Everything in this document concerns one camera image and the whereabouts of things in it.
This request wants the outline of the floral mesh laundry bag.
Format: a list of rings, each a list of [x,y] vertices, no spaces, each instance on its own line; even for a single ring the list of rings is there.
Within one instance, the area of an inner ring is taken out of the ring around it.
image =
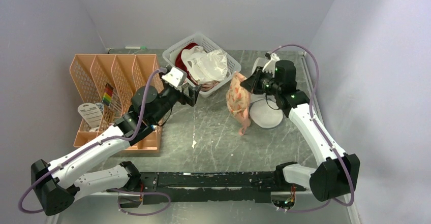
[[[247,78],[234,72],[229,89],[226,93],[226,102],[230,114],[241,124],[239,134],[243,136],[247,128],[251,125],[249,108],[251,105],[251,93],[241,86],[241,82]]]

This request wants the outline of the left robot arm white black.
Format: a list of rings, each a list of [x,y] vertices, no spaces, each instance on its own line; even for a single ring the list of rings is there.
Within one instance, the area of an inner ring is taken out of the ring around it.
[[[91,173],[89,170],[150,135],[176,103],[194,106],[200,89],[188,83],[176,88],[165,82],[161,92],[153,86],[143,86],[131,98],[128,112],[92,141],[55,161],[34,162],[32,189],[43,212],[47,216],[56,215],[77,200],[99,191],[140,190],[141,174],[130,161],[104,171]]]

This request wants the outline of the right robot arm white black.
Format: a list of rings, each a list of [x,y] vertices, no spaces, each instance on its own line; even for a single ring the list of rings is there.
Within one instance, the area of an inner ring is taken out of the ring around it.
[[[279,190],[287,190],[293,184],[311,190],[320,201],[337,200],[349,194],[351,205],[360,168],[355,154],[348,154],[325,129],[316,115],[309,97],[297,89],[296,67],[293,62],[275,62],[273,72],[256,67],[241,87],[252,94],[272,95],[284,115],[293,122],[308,143],[317,167],[310,168],[291,162],[278,166],[274,184]]]

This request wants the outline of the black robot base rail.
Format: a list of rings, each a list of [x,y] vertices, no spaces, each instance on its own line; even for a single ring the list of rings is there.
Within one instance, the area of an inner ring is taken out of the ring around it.
[[[271,203],[280,194],[282,206],[290,194],[305,187],[288,183],[278,171],[251,172],[139,172],[131,162],[122,162],[130,179],[121,190],[143,194],[143,203],[254,201]]]

